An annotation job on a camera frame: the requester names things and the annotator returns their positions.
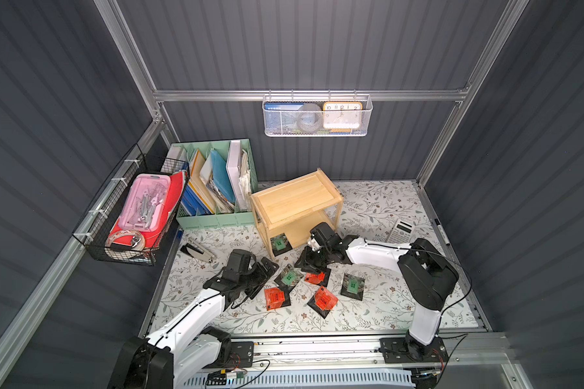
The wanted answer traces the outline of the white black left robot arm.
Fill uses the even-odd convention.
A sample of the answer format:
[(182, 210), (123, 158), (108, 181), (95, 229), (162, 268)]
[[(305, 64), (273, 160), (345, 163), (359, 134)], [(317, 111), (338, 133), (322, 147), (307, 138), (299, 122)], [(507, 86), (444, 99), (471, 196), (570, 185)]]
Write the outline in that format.
[(121, 348), (108, 388), (181, 388), (204, 368), (247, 368), (254, 346), (233, 342), (211, 325), (244, 295), (255, 298), (279, 265), (250, 251), (235, 249), (227, 265), (206, 280), (193, 302), (163, 327), (134, 336)]

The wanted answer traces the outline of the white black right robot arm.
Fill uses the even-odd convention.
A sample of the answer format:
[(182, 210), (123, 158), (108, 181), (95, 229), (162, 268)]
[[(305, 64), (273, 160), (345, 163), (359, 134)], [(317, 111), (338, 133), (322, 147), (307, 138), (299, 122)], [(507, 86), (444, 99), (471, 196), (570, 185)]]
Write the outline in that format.
[(396, 348), (384, 346), (384, 355), (411, 361), (446, 361), (438, 336), (444, 304), (454, 291), (459, 274), (454, 266), (424, 238), (410, 243), (369, 241), (357, 235), (344, 238), (322, 222), (310, 231), (295, 267), (304, 272), (324, 272), (329, 264), (370, 265), (399, 272), (415, 300), (410, 328)]

